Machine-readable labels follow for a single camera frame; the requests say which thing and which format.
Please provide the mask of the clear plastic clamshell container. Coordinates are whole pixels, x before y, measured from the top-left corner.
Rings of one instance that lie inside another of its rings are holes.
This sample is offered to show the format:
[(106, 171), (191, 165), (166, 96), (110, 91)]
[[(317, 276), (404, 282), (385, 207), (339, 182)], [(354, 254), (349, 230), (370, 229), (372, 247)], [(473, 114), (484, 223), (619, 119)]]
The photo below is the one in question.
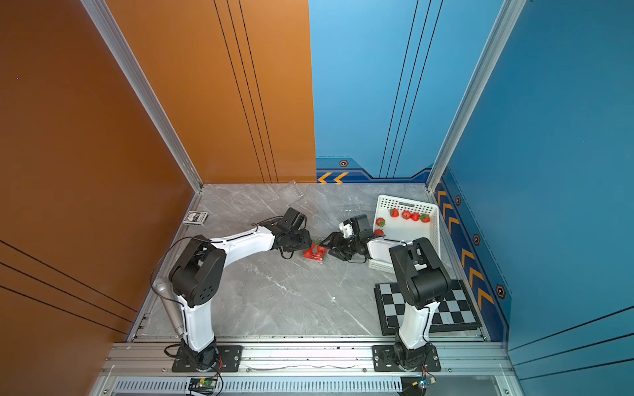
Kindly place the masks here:
[(320, 246), (320, 244), (313, 243), (308, 250), (303, 253), (303, 257), (309, 260), (322, 262), (327, 254), (328, 249)]

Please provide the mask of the white perforated plastic basket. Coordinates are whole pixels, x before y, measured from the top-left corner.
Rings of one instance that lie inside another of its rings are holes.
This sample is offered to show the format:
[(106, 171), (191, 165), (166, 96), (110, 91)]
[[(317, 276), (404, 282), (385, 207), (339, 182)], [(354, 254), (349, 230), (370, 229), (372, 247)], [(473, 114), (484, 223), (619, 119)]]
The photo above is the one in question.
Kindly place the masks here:
[[(400, 216), (392, 218), (390, 216), (390, 209), (398, 209)], [(409, 219), (403, 219), (401, 217), (403, 211), (409, 211), (411, 215), (413, 213), (419, 213), (420, 218), (422, 214), (428, 214), (430, 216), (430, 222), (423, 223), (420, 219), (419, 221), (412, 221), (411, 217)], [(375, 221), (378, 218), (383, 218), (386, 221), (384, 227), (380, 228), (376, 226)], [(368, 259), (368, 267), (373, 270), (391, 274), (394, 273), (390, 254), (387, 251), (387, 243), (390, 241), (409, 243), (419, 238), (426, 238), (431, 242), (438, 256), (442, 257), (439, 231), (439, 207), (436, 204), (396, 196), (380, 195), (376, 204), (372, 225), (374, 232), (377, 229), (383, 230), (385, 235), (379, 237), (386, 239), (386, 242), (381, 242), (379, 247), (370, 248), (371, 257)]]

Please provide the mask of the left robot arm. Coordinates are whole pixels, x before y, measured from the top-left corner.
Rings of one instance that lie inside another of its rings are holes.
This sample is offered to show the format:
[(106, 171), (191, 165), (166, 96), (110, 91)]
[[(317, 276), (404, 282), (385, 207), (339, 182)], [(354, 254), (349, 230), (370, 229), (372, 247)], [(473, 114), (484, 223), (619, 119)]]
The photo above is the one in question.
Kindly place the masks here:
[(246, 257), (278, 251), (285, 259), (307, 250), (312, 241), (306, 216), (290, 208), (252, 229), (219, 239), (196, 235), (173, 264), (163, 306), (180, 338), (175, 361), (195, 371), (218, 371), (221, 353), (212, 326), (211, 302), (226, 267)]

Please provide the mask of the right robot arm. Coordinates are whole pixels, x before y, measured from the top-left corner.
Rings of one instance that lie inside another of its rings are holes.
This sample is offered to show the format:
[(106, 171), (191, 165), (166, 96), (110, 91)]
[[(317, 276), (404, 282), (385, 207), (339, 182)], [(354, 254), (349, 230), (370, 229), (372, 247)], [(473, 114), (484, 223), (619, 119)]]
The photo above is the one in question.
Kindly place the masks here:
[(339, 230), (326, 237), (320, 247), (342, 261), (360, 255), (392, 265), (405, 302), (403, 322), (394, 344), (396, 363), (405, 371), (441, 371), (429, 331), (434, 314), (451, 290), (452, 280), (430, 240), (388, 239), (371, 229), (368, 217), (361, 214), (340, 223)]

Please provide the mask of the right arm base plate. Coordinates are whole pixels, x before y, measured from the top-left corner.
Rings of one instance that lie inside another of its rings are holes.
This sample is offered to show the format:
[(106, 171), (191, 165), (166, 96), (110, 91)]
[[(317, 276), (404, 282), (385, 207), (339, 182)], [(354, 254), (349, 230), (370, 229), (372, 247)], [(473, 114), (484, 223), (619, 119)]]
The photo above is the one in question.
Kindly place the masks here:
[(425, 371), (437, 373), (442, 370), (437, 348), (432, 343), (427, 343), (417, 349), (406, 349), (400, 343), (374, 345), (371, 352), (376, 372)]

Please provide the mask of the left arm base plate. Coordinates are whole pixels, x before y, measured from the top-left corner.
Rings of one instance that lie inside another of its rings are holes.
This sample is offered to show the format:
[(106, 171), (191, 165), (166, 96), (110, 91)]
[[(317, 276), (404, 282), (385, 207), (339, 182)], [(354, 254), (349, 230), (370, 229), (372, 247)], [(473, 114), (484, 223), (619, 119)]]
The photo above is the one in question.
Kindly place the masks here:
[(239, 370), (244, 348), (239, 345), (216, 346), (211, 344), (200, 352), (189, 346), (178, 348), (173, 358), (172, 371), (176, 373), (236, 373)]

